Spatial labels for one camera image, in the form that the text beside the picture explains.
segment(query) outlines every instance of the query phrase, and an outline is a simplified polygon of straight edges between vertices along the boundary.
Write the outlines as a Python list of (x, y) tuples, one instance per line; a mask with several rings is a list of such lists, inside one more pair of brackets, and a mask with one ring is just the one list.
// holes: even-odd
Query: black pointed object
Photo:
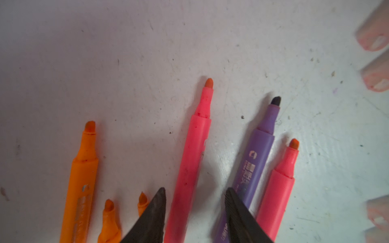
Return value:
[(274, 97), (270, 104), (271, 105), (280, 106), (280, 104), (281, 104), (281, 96)]
[(232, 187), (227, 189), (224, 203), (230, 243), (273, 243)]
[(165, 213), (166, 194), (161, 187), (120, 243), (162, 243)]

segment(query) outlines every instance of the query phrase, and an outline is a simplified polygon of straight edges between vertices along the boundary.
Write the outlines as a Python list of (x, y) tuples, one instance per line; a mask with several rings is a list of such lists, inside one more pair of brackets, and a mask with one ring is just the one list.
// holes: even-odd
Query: orange marker tip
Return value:
[(96, 123), (94, 121), (88, 121), (85, 124), (85, 132), (94, 133), (96, 131)]
[(105, 207), (104, 211), (112, 211), (114, 209), (114, 202), (112, 202), (110, 199), (107, 199), (105, 201)]
[(213, 89), (214, 88), (214, 81), (212, 79), (207, 79), (207, 81), (205, 82), (204, 87)]
[(292, 141), (289, 144), (289, 147), (291, 147), (293, 149), (298, 149), (299, 146), (300, 146), (300, 142), (295, 138), (292, 139)]
[(139, 205), (147, 203), (147, 196), (142, 192), (139, 196)]

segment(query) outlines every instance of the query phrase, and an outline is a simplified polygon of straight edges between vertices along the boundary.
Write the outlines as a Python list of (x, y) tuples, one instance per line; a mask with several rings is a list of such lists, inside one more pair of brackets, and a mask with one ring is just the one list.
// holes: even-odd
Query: ink stain on marker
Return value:
[(5, 188), (4, 187), (0, 188), (0, 193), (5, 198), (6, 201), (9, 201), (9, 198), (8, 198), (6, 192), (5, 192)]

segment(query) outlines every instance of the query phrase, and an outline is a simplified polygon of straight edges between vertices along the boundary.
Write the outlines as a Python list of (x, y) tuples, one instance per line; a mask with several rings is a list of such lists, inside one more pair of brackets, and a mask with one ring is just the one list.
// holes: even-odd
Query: pink marker neck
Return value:
[(197, 106), (195, 115), (200, 117), (209, 118), (211, 115), (211, 101), (214, 90), (208, 87), (204, 87), (201, 93), (200, 103)]
[(284, 158), (281, 163), (275, 167), (275, 171), (283, 174), (286, 177), (293, 178), (294, 175), (294, 165), (296, 164), (298, 156), (298, 150), (291, 147), (287, 147)]

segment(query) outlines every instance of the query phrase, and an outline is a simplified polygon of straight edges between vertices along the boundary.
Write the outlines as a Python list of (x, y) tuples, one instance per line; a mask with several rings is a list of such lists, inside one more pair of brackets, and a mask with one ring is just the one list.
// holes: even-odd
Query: tabletop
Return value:
[(186, 242), (211, 242), (222, 196), (265, 105), (275, 142), (250, 211), (290, 139), (296, 183), (276, 242), (364, 242), (364, 203), (389, 194), (389, 92), (366, 89), (355, 31), (379, 0), (4, 0), (0, 3), (0, 235), (57, 242), (72, 159), (96, 121), (88, 243), (106, 199), (123, 234), (141, 191), (167, 214), (190, 116), (214, 80), (212, 125)]

